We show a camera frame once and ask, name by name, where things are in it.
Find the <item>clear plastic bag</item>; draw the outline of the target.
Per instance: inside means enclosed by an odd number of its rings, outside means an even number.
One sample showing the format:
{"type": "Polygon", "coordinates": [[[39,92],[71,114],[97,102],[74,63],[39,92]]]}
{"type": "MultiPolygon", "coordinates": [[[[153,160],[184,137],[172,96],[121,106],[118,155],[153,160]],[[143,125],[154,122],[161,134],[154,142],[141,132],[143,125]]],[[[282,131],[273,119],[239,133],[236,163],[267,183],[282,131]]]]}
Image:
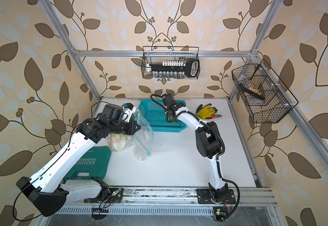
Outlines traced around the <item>clear plastic bag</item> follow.
{"type": "Polygon", "coordinates": [[[140,110],[137,110],[135,120],[141,129],[134,134],[134,156],[139,161],[145,161],[153,152],[154,131],[140,110]]]}

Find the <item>clear pink-dotted zipper bag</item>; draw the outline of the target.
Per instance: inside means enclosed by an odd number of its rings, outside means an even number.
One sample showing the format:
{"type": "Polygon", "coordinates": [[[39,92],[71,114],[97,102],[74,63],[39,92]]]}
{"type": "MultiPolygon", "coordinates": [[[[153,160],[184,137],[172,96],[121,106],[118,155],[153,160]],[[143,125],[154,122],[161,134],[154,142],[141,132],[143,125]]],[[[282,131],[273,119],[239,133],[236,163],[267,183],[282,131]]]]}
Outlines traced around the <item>clear pink-dotted zipper bag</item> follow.
{"type": "Polygon", "coordinates": [[[130,135],[109,134],[107,142],[112,152],[121,152],[132,146],[132,138],[130,135]]]}

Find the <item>pale chinese cabbage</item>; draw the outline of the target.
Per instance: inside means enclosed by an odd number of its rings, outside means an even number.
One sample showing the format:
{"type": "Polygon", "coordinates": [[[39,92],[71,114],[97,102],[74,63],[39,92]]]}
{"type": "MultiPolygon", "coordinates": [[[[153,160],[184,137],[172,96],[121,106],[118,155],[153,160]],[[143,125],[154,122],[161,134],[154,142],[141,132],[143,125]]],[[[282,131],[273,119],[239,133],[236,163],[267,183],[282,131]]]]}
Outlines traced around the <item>pale chinese cabbage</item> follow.
{"type": "Polygon", "coordinates": [[[168,119],[169,123],[180,123],[180,120],[178,120],[177,118],[170,116],[168,119]]]}

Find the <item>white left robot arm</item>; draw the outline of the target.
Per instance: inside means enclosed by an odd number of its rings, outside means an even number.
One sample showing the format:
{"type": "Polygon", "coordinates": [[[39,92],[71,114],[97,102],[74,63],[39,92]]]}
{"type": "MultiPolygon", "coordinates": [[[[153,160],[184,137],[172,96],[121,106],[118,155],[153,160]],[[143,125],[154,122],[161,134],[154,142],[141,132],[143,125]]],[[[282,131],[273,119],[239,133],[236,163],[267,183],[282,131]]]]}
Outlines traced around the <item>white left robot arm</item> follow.
{"type": "Polygon", "coordinates": [[[134,135],[141,127],[131,116],[136,107],[131,103],[122,106],[107,104],[101,113],[88,118],[71,132],[69,142],[38,172],[31,177],[22,177],[17,187],[39,210],[49,217],[64,205],[94,199],[109,193],[109,186],[100,179],[87,182],[62,184],[62,180],[81,159],[101,139],[110,134],[134,135]]]}

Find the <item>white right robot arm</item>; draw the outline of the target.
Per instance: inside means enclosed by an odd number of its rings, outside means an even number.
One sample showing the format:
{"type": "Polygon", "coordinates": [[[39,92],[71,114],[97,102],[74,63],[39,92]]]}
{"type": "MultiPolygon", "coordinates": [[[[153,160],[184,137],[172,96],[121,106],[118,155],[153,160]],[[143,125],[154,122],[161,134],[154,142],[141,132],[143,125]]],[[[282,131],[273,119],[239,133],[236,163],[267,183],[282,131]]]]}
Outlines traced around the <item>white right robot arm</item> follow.
{"type": "Polygon", "coordinates": [[[171,94],[162,95],[161,100],[168,123],[179,120],[195,132],[197,149],[208,159],[210,165],[209,196],[214,203],[223,202],[228,193],[228,184],[220,172],[220,156],[224,153],[225,146],[217,124],[200,119],[185,104],[176,102],[171,94]]]}

